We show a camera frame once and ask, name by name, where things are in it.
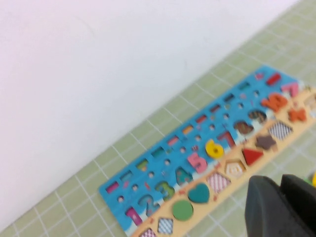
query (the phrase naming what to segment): black object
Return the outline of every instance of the black object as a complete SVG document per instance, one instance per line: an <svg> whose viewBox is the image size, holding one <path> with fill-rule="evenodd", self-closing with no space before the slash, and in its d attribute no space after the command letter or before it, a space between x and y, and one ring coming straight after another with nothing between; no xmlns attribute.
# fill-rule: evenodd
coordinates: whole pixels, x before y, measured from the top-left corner
<svg viewBox="0 0 316 237"><path fill-rule="evenodd" d="M294 175L283 175L280 186L252 176L245 221L248 237L316 237L316 189Z"/></svg>

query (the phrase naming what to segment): beige wooden base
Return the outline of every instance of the beige wooden base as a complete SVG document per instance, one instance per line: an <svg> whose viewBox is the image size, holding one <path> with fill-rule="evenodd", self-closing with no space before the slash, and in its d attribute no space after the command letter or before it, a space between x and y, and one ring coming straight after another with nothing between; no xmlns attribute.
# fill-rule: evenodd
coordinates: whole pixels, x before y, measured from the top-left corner
<svg viewBox="0 0 316 237"><path fill-rule="evenodd" d="M316 89L311 89L311 90L306 89L300 92L296 97L289 100L286 107L282 108L277 114L275 114L276 120L267 121L263 129L258 134L256 134L256 136L268 134L269 133L268 129L277 121L281 121L287 124L288 126L290 126L293 129L293 132L289 134L289 136L286 137L283 141L280 141L277 138L274 138L275 141L277 142L277 145L276 147L274 147L274 149L270 149L269 151L263 151L264 155L261 158L259 158L259 160L257 160L251 167L249 167L244 162L244 158L241 153L241 150L243 148L259 150L255 146L256 136L250 138L246 144L236 146L221 159L220 167L213 170L211 173L204 175L202 178L192 181L184 189L177 192L171 200L165 202L158 211L156 211L150 218L144 221L142 225L140 225L138 229L134 232L132 237L139 237L148 228L151 228L155 232L157 237L166 237L166 236L181 237L185 233L187 233L196 224L198 224L208 213L214 210L221 202L223 202L227 197L232 195L232 193L236 191L242 184L248 181L252 175L254 175L257 171L263 168L274 157L276 157L282 150L290 146L290 144L296 138L298 138L304 131L306 131L308 128L310 128L314 124L316 119L310 116L311 106L306 107L304 104L304 102L307 99L309 99L312 95L316 95ZM291 108L297 108L297 109L305 108L307 121L305 122L297 121L295 123L292 123L291 121L289 121L287 112ZM231 159L240 159L243 162L244 166L246 167L246 170L239 178L229 176L225 173L224 169L225 169L226 161L231 160ZM222 175L224 175L225 177L231 180L231 184L217 195L216 201L213 200L214 193L212 192L211 187L206 181L207 177L210 176L210 174L212 174L213 172L220 172ZM187 191L192 189L197 183L201 183L201 182L204 182L210 189L209 202L207 204L192 203L193 208L194 208L194 213L193 213L192 218L186 222L181 222L181 221L176 220L173 217L172 211L171 211L173 203L182 199L188 200ZM173 234L172 235L158 234L158 220L160 217L173 219Z"/></svg>

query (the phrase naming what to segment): pink number 1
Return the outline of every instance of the pink number 1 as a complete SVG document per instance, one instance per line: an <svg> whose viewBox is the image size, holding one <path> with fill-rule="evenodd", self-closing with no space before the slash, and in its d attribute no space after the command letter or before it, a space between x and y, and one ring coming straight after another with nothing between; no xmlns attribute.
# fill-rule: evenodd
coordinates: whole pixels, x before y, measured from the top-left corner
<svg viewBox="0 0 316 237"><path fill-rule="evenodd" d="M140 216L137 214L137 212L135 211L135 209L133 207L129 208L126 212L125 212L126 216L130 217L133 222L135 223L136 226L139 226L140 224L143 223L142 218L140 218Z"/></svg>

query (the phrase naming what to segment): green number 3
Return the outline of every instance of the green number 3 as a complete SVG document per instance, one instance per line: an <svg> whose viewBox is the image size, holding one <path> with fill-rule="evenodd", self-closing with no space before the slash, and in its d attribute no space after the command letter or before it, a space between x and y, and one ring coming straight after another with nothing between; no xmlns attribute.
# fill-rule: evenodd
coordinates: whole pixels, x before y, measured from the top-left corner
<svg viewBox="0 0 316 237"><path fill-rule="evenodd" d="M174 188L169 186L169 184L166 181L158 183L155 186L155 189L164 195L163 197L164 201L170 200L175 193Z"/></svg>

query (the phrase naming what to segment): white wall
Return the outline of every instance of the white wall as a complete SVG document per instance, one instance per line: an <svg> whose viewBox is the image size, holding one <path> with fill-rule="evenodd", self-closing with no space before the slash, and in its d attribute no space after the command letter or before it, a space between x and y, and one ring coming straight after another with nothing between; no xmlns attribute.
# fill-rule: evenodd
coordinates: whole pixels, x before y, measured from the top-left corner
<svg viewBox="0 0 316 237"><path fill-rule="evenodd" d="M0 0L0 231L294 2Z"/></svg>

